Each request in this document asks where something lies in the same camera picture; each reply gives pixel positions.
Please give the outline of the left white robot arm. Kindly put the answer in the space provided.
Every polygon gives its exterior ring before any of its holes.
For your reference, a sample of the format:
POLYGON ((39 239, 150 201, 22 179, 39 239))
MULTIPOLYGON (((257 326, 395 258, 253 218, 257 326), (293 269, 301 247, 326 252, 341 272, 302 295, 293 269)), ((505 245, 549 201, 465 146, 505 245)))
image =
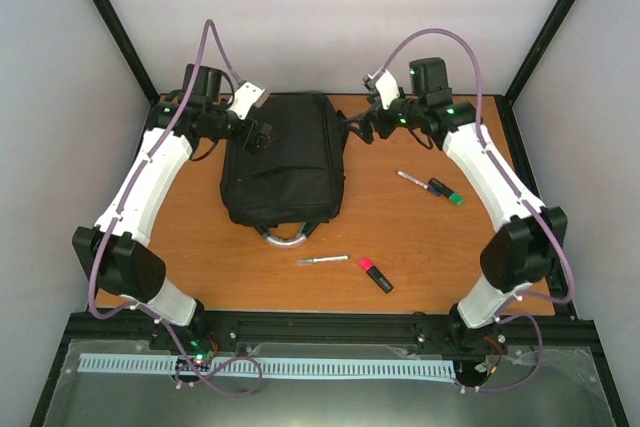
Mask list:
POLYGON ((76 229, 72 245, 88 278, 88 307, 98 290, 125 299, 126 307, 149 313, 155 322, 174 325, 172 335, 186 349, 208 337, 203 304, 168 277, 163 260, 150 248, 153 225, 177 174, 203 139, 236 140, 257 153, 270 128, 251 118, 267 99, 265 89, 243 81, 231 99, 221 101, 219 75, 188 65, 186 85, 162 97, 145 123, 137 156, 118 193, 91 227, 76 229))

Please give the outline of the silver pen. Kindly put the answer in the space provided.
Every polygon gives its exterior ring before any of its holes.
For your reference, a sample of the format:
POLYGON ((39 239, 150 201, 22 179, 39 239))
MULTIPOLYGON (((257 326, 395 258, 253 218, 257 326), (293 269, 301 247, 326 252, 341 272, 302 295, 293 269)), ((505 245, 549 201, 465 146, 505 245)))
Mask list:
POLYGON ((350 255, 336 255, 336 256, 322 256, 322 257, 311 257, 299 259, 296 261, 298 265, 312 265, 319 263, 329 263, 329 262, 343 262, 350 260, 350 255))

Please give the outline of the black student bag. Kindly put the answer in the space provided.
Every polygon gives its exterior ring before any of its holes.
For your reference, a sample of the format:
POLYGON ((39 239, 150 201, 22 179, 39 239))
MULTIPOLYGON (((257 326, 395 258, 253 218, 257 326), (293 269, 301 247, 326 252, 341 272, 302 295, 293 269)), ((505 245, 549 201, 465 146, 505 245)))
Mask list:
POLYGON ((272 127, 272 139, 257 154, 227 143, 221 200, 233 223, 296 247, 340 213, 346 117, 326 94, 305 92, 269 97, 254 118, 272 127))

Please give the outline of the blue white pen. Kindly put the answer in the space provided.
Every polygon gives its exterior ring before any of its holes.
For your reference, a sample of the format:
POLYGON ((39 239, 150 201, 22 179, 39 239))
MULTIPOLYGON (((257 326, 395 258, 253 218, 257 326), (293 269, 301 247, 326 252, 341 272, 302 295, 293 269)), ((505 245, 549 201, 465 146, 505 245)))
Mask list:
POLYGON ((442 193, 439 192, 437 189, 433 188, 432 186, 428 185, 427 183, 417 179, 416 177, 401 171, 401 170, 397 170, 396 174, 398 176, 400 176, 401 178, 408 180, 409 182, 413 183, 414 185, 417 185, 419 187, 421 187, 422 189, 424 189, 427 192, 430 192, 431 194, 435 195, 435 196, 441 196, 442 193))

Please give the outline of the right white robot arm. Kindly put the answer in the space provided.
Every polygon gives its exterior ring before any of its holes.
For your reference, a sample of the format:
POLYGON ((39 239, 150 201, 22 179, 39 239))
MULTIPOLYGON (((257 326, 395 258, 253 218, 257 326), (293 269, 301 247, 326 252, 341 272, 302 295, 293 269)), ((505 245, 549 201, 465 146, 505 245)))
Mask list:
POLYGON ((413 92, 403 93, 387 70, 367 75, 367 111, 350 119, 365 143, 395 129, 418 129, 462 171, 491 220, 494 235, 480 254, 481 275, 449 312, 447 337, 468 350, 511 302, 531 294, 559 260, 567 226, 560 208, 548 208, 517 177, 468 101, 456 102, 441 58, 410 63, 413 92))

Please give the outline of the green black marker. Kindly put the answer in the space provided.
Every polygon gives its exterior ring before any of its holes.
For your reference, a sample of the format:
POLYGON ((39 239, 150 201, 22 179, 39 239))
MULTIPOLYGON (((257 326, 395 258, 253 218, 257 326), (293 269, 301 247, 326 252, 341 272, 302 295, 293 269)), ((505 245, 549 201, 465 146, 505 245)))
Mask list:
POLYGON ((455 205, 461 205, 464 202, 464 199, 457 192, 436 178, 431 178, 428 185, 455 205))

